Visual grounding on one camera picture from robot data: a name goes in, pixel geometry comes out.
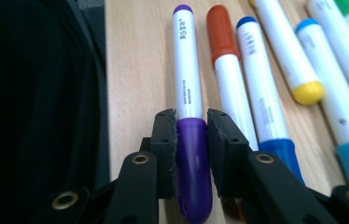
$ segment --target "yellow marker cap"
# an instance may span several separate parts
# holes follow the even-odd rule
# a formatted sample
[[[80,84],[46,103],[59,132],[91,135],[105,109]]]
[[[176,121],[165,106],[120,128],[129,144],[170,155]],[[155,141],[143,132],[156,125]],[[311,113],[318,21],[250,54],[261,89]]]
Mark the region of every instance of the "yellow marker cap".
[[[313,105],[323,99],[324,88],[319,81],[313,81],[298,86],[292,93],[298,103]]]

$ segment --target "dark cloth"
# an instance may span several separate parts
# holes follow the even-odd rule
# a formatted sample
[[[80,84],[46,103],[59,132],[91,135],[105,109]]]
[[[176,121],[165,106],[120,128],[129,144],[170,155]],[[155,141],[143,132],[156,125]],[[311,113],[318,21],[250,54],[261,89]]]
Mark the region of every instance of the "dark cloth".
[[[93,189],[96,56],[63,0],[0,0],[0,223],[61,188]]]

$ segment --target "yellow marker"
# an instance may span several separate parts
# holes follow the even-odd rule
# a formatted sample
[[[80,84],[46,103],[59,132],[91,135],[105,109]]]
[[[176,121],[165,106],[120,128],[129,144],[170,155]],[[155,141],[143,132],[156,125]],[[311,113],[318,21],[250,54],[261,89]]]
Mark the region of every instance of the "yellow marker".
[[[324,89],[277,0],[249,0],[260,22],[294,99],[302,105],[318,103]]]

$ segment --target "blue marker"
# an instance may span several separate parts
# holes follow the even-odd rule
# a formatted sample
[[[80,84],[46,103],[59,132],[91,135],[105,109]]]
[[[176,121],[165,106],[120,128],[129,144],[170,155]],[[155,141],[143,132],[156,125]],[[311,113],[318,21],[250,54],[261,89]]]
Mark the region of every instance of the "blue marker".
[[[237,35],[256,123],[258,148],[260,151],[271,152],[279,157],[303,183],[295,146],[288,137],[262,32],[257,21],[253,17],[240,19]]]

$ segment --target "orange marker cap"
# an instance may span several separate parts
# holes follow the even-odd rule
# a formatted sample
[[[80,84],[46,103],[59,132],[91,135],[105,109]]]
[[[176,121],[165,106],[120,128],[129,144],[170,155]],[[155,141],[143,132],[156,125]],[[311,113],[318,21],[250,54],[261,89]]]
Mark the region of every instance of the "orange marker cap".
[[[215,66],[216,59],[225,54],[234,54],[241,58],[236,47],[234,27],[230,23],[228,10],[221,5],[210,8],[207,12],[206,23],[213,66]]]

